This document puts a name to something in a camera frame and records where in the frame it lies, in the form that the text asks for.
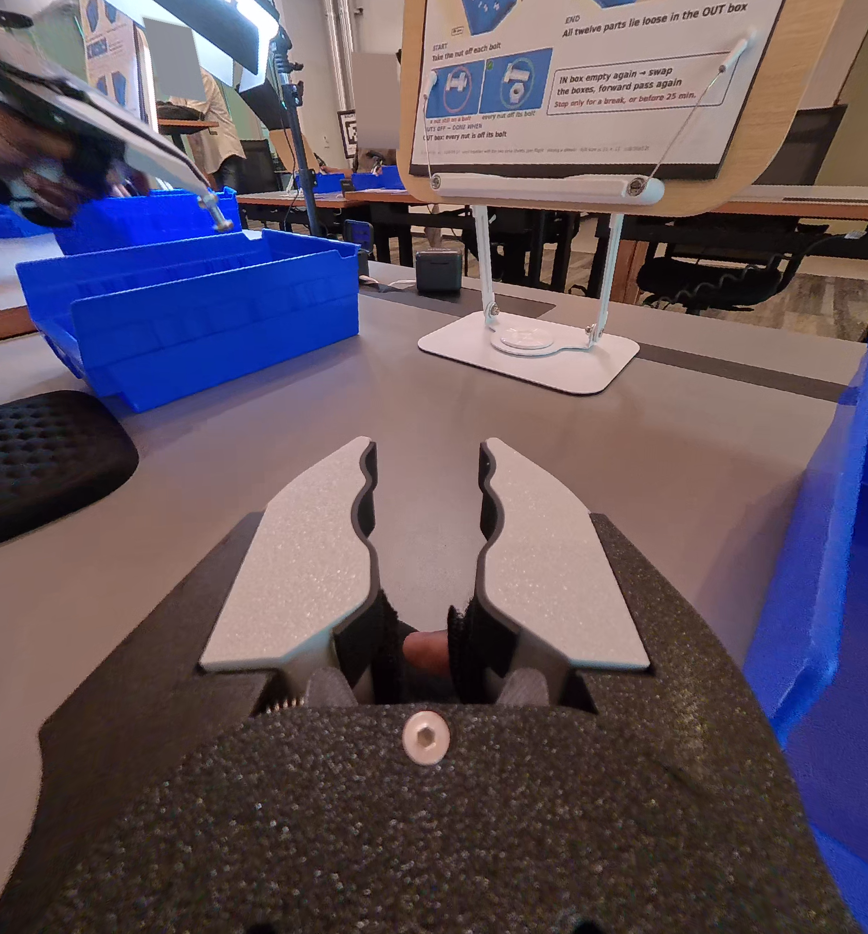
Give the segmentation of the black foam pad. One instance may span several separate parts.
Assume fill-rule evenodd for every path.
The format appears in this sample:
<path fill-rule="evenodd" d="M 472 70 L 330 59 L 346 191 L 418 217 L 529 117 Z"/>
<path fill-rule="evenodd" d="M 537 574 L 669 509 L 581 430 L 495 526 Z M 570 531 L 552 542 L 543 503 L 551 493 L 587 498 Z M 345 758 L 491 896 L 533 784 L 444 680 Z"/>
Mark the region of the black foam pad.
<path fill-rule="evenodd" d="M 109 496 L 139 463 L 121 423 L 87 393 L 0 404 L 0 544 Z"/>

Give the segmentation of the person's right hand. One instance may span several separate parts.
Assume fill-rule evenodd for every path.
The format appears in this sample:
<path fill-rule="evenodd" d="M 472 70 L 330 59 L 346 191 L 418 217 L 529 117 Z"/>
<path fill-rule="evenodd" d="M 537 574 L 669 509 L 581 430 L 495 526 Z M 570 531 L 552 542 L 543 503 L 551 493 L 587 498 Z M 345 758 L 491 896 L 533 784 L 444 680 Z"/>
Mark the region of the person's right hand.
<path fill-rule="evenodd" d="M 445 629 L 410 632 L 402 652 L 405 662 L 418 671 L 444 679 L 451 676 L 449 633 Z"/>

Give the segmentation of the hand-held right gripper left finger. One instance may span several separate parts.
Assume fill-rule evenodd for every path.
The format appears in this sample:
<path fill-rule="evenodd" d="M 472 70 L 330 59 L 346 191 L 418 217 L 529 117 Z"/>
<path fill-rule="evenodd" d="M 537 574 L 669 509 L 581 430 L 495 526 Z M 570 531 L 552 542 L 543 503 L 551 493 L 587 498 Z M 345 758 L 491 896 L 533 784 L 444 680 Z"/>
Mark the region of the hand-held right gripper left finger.
<path fill-rule="evenodd" d="M 198 665 L 211 674 L 264 671 L 302 697 L 314 671 L 337 669 L 374 700 L 380 574 L 370 543 L 377 447 L 358 436 L 267 504 Z"/>

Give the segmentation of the small black charging dock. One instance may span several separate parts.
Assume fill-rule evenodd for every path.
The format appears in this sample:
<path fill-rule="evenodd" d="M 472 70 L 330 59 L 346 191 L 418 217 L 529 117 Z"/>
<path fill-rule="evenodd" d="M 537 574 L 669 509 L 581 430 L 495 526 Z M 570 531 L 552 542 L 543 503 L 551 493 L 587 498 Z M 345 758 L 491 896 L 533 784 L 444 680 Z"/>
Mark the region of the small black charging dock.
<path fill-rule="evenodd" d="M 370 260 L 374 250 L 374 229 L 371 223 L 347 217 L 343 221 L 343 240 L 357 247 L 358 275 L 360 282 L 368 282 Z"/>

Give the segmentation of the studio LED light panel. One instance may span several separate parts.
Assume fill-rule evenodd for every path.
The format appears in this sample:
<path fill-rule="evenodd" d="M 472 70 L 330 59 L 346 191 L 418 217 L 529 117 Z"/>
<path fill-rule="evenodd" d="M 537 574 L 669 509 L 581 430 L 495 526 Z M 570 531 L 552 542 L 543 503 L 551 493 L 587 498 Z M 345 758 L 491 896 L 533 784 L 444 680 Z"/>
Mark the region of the studio LED light panel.
<path fill-rule="evenodd" d="M 222 83 L 246 90 L 266 81 L 269 50 L 280 27 L 273 2 L 158 1 L 200 39 L 201 68 Z"/>

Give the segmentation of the person's left hand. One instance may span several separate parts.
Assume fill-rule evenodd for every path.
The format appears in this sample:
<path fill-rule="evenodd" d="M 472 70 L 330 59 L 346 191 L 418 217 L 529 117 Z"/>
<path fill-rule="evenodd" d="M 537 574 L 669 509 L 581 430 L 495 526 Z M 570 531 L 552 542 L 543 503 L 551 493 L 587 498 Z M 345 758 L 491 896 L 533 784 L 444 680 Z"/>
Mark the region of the person's left hand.
<path fill-rule="evenodd" d="M 9 183 L 20 181 L 31 204 L 43 213 L 47 225 L 69 224 L 79 209 L 108 195 L 147 194 L 146 176 L 138 171 L 111 167 L 105 180 L 88 184 L 68 175 L 67 164 L 90 139 L 44 129 L 0 103 L 0 200 Z"/>

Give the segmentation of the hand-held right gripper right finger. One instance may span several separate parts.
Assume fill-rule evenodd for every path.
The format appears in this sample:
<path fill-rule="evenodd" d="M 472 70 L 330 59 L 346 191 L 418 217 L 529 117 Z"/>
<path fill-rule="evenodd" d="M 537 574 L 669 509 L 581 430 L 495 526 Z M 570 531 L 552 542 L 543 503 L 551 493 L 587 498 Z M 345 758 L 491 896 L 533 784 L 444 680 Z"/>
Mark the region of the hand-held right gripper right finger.
<path fill-rule="evenodd" d="M 506 680 L 539 671 L 556 703 L 583 671 L 649 673 L 651 662 L 591 511 L 498 438 L 479 448 L 475 647 Z"/>

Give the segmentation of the black charging case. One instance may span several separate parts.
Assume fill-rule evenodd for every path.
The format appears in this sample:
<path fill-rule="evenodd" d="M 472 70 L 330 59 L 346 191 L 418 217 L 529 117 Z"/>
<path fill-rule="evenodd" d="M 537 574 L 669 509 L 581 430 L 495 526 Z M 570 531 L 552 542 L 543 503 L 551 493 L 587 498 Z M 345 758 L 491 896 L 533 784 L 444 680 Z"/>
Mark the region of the black charging case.
<path fill-rule="evenodd" d="M 414 256 L 415 288 L 425 296 L 453 296 L 462 290 L 463 255 L 428 249 Z"/>

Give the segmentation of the black light stand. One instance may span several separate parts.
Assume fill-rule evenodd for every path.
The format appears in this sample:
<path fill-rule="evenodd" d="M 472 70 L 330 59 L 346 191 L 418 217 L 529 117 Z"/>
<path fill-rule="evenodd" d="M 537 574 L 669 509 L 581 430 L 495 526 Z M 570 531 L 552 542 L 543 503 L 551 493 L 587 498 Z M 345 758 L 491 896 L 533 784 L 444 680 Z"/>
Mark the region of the black light stand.
<path fill-rule="evenodd" d="M 298 64 L 290 60 L 292 42 L 284 26 L 278 25 L 275 37 L 269 41 L 269 64 L 271 66 L 271 77 L 282 102 L 283 108 L 287 113 L 286 122 L 291 134 L 292 151 L 294 154 L 295 169 L 294 172 L 299 180 L 300 193 L 303 196 L 305 210 L 307 214 L 307 223 L 310 235 L 315 237 L 325 237 L 325 227 L 318 215 L 318 208 L 315 203 L 313 192 L 313 173 L 309 167 L 306 146 L 300 124 L 299 108 L 300 95 L 295 81 L 292 79 L 293 73 L 300 70 Z"/>

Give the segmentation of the instruction poster on stand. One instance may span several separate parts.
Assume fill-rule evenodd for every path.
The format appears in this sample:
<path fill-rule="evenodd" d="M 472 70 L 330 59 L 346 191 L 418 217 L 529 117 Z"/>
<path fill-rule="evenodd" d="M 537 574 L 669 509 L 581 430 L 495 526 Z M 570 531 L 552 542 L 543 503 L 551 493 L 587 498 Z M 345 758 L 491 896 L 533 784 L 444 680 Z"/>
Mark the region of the instruction poster on stand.
<path fill-rule="evenodd" d="M 156 94 L 144 30 L 111 2 L 79 1 L 78 9 L 89 85 L 156 131 Z"/>

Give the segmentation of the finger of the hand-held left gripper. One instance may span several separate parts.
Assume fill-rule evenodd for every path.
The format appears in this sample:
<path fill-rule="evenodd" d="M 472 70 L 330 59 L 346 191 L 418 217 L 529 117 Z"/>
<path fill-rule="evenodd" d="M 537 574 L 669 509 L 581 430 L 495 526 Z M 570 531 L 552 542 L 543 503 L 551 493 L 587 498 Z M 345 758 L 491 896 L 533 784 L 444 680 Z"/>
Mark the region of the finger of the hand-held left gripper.
<path fill-rule="evenodd" d="M 211 197 L 205 175 L 183 151 L 164 137 L 158 134 L 124 134 L 122 145 L 124 155 L 120 159 L 132 169 L 197 197 Z"/>
<path fill-rule="evenodd" d="M 11 96 L 33 123 L 99 143 L 113 160 L 126 164 L 186 163 L 177 146 L 69 78 L 12 69 Z"/>

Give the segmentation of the black office chair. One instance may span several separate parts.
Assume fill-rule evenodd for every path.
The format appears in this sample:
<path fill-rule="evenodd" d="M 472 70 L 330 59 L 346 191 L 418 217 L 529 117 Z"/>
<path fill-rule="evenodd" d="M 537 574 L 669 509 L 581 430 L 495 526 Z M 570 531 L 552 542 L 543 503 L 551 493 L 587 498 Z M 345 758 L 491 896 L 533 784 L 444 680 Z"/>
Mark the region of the black office chair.
<path fill-rule="evenodd" d="M 774 254 L 764 265 L 710 265 L 691 263 L 672 256 L 645 261 L 637 275 L 640 292 L 648 296 L 644 305 L 681 305 L 687 314 L 698 316 L 708 309 L 748 311 L 784 291 L 795 278 L 802 261 L 824 244 L 858 240 L 862 232 L 813 239 L 790 254 Z"/>

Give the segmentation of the white document stand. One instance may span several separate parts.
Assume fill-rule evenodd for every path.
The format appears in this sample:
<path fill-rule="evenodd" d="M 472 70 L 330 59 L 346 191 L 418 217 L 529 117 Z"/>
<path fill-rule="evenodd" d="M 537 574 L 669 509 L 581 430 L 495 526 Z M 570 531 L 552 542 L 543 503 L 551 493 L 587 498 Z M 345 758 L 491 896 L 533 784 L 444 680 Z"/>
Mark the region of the white document stand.
<path fill-rule="evenodd" d="M 573 201 L 580 195 L 591 203 L 619 208 L 648 206 L 663 198 L 664 184 L 654 177 L 660 167 L 657 162 L 647 175 L 592 174 L 528 180 L 529 194 L 533 199 L 562 201 Z M 595 321 L 580 329 L 555 322 L 541 326 L 535 320 L 500 310 L 491 263 L 488 208 L 481 203 L 473 204 L 471 209 L 478 248 L 481 317 L 470 314 L 429 333 L 419 340 L 419 349 L 572 395 L 603 391 L 639 352 L 637 342 L 603 334 L 624 213 L 610 216 L 614 240 L 605 252 L 599 308 Z"/>

